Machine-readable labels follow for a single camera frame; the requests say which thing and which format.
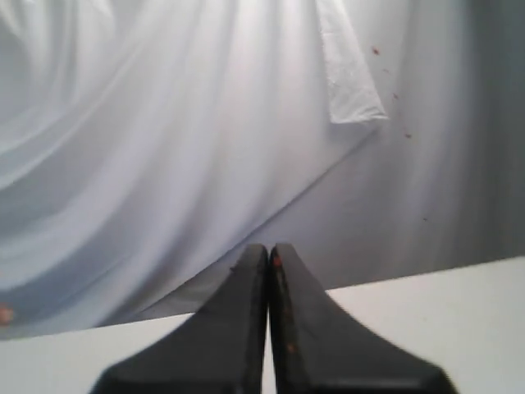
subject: wrinkled fabric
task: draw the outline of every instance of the wrinkled fabric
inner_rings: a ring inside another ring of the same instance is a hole
[[[151,305],[372,132],[348,23],[337,0],[1,1],[0,337]]]

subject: white sheet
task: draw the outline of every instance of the white sheet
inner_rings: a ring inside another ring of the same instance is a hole
[[[385,116],[341,9],[2,0],[0,337],[151,305],[369,134]]]

